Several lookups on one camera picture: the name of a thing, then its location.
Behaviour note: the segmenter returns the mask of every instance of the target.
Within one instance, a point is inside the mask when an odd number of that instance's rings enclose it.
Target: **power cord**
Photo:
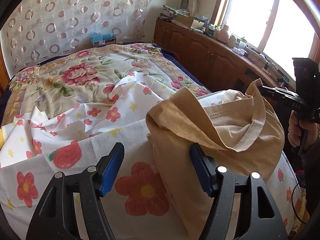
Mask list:
[[[302,224],[306,225],[307,223],[303,222],[302,219],[298,216],[298,214],[297,214],[297,212],[296,212],[296,210],[295,210],[295,208],[294,208],[294,205],[293,205],[293,193],[294,193],[294,191],[295,191],[295,189],[297,188],[298,185],[299,185],[299,183],[293,188],[293,191],[292,191],[292,193],[291,193],[291,205],[292,205],[293,212],[294,212],[295,216],[297,217],[297,219],[298,219]]]

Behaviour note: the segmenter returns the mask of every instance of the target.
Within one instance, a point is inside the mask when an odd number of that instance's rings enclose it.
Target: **hand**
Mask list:
[[[306,144],[303,150],[308,150],[317,140],[318,138],[318,128],[317,124],[314,122],[310,122],[307,120],[300,120],[298,125],[298,119],[294,111],[291,112],[290,120],[289,120],[289,134],[288,139],[290,144],[293,147],[300,146],[300,136],[301,136],[301,129],[305,129],[308,131],[308,137]]]

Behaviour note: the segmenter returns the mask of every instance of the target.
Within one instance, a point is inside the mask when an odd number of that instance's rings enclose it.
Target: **tan garment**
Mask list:
[[[147,113],[156,165],[189,239],[199,238],[212,205],[191,163],[191,143],[218,165],[237,174],[258,172],[264,181],[280,159],[284,131],[259,85],[261,80],[252,82],[246,96],[227,90],[221,105],[205,108],[182,88]]]

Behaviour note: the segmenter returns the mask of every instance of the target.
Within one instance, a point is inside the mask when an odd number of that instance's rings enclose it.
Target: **floral blanket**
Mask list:
[[[153,76],[175,91],[187,87],[196,97],[208,94],[152,44],[108,45],[18,72],[10,84],[2,125],[35,106],[51,119],[79,103],[110,104],[114,85],[133,71]]]

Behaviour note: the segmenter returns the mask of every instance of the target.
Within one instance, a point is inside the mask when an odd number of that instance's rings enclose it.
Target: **window pane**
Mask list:
[[[227,25],[232,33],[255,47],[263,37],[273,0],[232,0]]]
[[[308,57],[315,31],[292,0],[280,0],[276,20],[264,49],[294,80],[293,57]]]

